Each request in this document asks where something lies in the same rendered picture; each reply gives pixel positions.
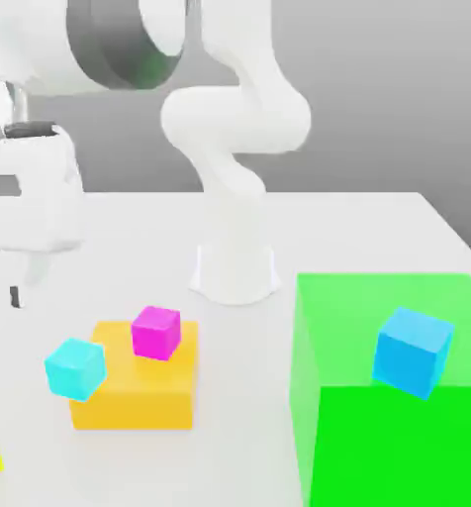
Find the large orange box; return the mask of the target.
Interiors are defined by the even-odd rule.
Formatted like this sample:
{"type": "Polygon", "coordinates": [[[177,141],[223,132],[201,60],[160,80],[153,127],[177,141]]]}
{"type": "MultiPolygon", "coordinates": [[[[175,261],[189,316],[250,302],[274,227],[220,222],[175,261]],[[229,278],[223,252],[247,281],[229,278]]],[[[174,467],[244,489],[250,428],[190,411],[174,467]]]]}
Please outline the large orange box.
{"type": "Polygon", "coordinates": [[[128,321],[100,322],[107,378],[85,402],[69,402],[77,430],[188,430],[193,426],[198,324],[184,321],[170,360],[136,356],[128,321]]]}

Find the small blue cube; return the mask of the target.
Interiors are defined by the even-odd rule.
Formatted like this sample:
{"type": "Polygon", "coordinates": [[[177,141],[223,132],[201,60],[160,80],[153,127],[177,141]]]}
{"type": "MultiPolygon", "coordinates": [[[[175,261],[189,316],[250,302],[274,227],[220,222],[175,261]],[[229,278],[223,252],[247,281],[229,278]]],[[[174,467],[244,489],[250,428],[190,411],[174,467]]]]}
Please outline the small blue cube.
{"type": "Polygon", "coordinates": [[[372,378],[427,400],[439,382],[455,326],[397,308],[378,333],[372,378]]]}

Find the large green box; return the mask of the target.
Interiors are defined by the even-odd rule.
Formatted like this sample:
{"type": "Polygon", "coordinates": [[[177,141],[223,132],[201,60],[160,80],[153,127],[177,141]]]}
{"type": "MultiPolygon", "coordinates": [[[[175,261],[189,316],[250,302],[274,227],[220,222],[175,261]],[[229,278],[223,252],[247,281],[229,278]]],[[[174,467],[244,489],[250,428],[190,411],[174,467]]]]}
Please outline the large green box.
{"type": "Polygon", "coordinates": [[[471,507],[471,276],[299,274],[290,408],[303,507],[471,507]],[[425,400],[372,375],[398,308],[454,329],[425,400]]]}

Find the small magenta cube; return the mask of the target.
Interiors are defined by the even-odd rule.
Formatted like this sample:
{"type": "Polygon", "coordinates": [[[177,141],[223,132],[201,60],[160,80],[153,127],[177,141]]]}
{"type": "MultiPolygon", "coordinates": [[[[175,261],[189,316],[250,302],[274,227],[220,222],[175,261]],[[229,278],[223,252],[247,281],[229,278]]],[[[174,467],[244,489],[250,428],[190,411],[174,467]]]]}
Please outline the small magenta cube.
{"type": "Polygon", "coordinates": [[[181,341],[180,312],[146,306],[131,323],[134,354],[169,360],[181,341]]]}

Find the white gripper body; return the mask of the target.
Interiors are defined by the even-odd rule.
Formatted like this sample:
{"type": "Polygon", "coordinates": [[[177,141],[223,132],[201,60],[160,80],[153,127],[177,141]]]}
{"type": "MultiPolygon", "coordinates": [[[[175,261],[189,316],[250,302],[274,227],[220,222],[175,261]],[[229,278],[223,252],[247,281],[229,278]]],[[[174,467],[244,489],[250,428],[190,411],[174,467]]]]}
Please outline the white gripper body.
{"type": "Polygon", "coordinates": [[[0,251],[76,248],[84,191],[71,137],[58,125],[8,125],[3,134],[0,175],[14,175],[21,194],[0,196],[0,251]]]}

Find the small cyan cube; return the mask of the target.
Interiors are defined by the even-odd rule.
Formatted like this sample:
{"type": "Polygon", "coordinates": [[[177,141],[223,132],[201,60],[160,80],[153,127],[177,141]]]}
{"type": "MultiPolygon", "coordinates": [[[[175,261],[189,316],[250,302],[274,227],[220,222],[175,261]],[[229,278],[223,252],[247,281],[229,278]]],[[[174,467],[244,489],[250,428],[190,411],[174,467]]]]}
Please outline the small cyan cube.
{"type": "Polygon", "coordinates": [[[105,350],[100,344],[67,339],[45,359],[49,390],[86,402],[107,378],[105,350]]]}

